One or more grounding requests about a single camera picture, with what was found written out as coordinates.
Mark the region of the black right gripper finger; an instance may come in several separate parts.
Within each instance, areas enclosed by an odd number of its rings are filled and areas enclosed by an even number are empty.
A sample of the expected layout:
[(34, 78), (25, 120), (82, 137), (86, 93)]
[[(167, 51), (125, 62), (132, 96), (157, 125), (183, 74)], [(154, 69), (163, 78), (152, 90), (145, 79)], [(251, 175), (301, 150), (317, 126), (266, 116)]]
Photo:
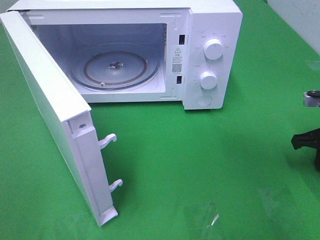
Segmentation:
[(301, 134), (294, 134), (291, 144), (295, 150), (302, 147), (316, 149), (314, 165), (317, 171), (320, 170), (320, 129), (314, 129)]

